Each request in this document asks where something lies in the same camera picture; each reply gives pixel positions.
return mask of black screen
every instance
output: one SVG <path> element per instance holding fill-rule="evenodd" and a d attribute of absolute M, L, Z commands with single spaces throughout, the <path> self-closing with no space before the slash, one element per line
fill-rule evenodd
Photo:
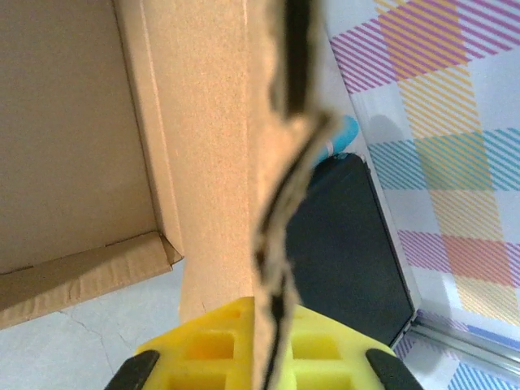
<path fill-rule="evenodd" d="M 386 345 L 413 315 L 370 171 L 358 156 L 316 168 L 286 244 L 305 307 Z"/>

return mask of black plastic part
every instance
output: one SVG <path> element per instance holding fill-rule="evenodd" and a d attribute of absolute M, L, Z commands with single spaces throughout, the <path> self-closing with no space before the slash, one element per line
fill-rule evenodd
<path fill-rule="evenodd" d="M 141 390 L 158 359 L 159 352 L 152 349 L 130 357 L 117 370 L 105 390 Z"/>
<path fill-rule="evenodd" d="M 390 345 L 411 320 L 370 171 L 356 155 L 320 164 L 287 227 L 303 305 Z"/>
<path fill-rule="evenodd" d="M 397 357 L 380 349 L 369 349 L 365 355 L 385 390 L 423 390 Z"/>
<path fill-rule="evenodd" d="M 308 36 L 311 3 L 314 0 L 285 0 L 285 58 L 287 77 L 287 114 L 291 117 L 306 108 L 311 48 Z"/>

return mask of plaid pattern fabric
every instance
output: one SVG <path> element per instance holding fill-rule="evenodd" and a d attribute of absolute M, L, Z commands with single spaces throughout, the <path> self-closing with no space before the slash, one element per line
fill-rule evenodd
<path fill-rule="evenodd" d="M 325 11 L 423 309 L 518 342 L 520 1 Z"/>

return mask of blue plastic object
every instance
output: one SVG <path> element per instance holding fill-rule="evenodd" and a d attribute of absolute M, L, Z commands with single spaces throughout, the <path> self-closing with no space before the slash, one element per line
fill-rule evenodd
<path fill-rule="evenodd" d="M 326 158 L 340 154 L 345 151 L 359 133 L 358 122 L 352 117 L 345 115 L 343 118 L 341 130 L 329 141 L 328 145 L 323 147 L 318 157 L 314 161 L 316 167 Z"/>

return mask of brown cardboard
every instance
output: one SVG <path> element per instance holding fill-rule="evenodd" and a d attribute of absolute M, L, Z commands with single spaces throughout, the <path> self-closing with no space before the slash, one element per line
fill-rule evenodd
<path fill-rule="evenodd" d="M 157 230 L 110 1 L 2 4 L 0 273 Z"/>
<path fill-rule="evenodd" d="M 0 29 L 1 328 L 180 255 L 156 232 L 113 3 L 4 2 Z"/>
<path fill-rule="evenodd" d="M 0 275 L 0 328 L 170 270 L 157 232 Z"/>
<path fill-rule="evenodd" d="M 191 0 L 117 5 L 128 36 L 143 32 L 148 42 L 125 40 L 134 53 L 136 90 L 154 90 L 162 118 L 188 259 L 180 307 L 186 320 L 253 294 L 244 4 L 226 2 L 225 10 L 220 2 Z"/>
<path fill-rule="evenodd" d="M 17 2 L 6 29 L 27 47 L 4 48 L 7 75 L 22 88 L 9 84 L 4 99 L 14 102 L 6 114 L 15 131 L 2 132 L 11 154 L 0 227 L 13 238 L 2 263 L 4 271 L 34 267 L 1 276 L 4 325 L 167 270 L 167 254 L 177 252 L 157 232 L 130 238 L 158 228 L 188 259 L 182 319 L 254 293 L 253 388 L 272 388 L 297 302 L 285 224 L 333 122 L 314 102 L 317 2 L 42 4 L 33 14 L 37 5 Z M 285 40 L 289 5 L 310 17 L 293 43 Z M 27 60 L 36 40 L 52 42 L 50 50 Z M 305 48 L 298 67 L 287 62 L 295 47 Z M 35 60 L 51 67 L 33 71 Z"/>
<path fill-rule="evenodd" d="M 181 319 L 254 292 L 255 389 L 276 383 L 297 301 L 284 258 L 285 224 L 304 193 L 314 154 L 333 128 L 330 115 L 315 106 L 312 76 L 301 112 L 291 112 L 286 3 L 117 2 L 125 33 L 145 37 L 125 43 L 135 90 L 152 91 L 154 107 L 143 115 L 160 117 L 164 131 L 187 258 Z M 310 74 L 314 15 L 301 32 L 309 49 L 301 65 L 308 62 Z M 146 125 L 144 132 L 150 132 Z M 274 300 L 282 314 L 272 312 Z"/>

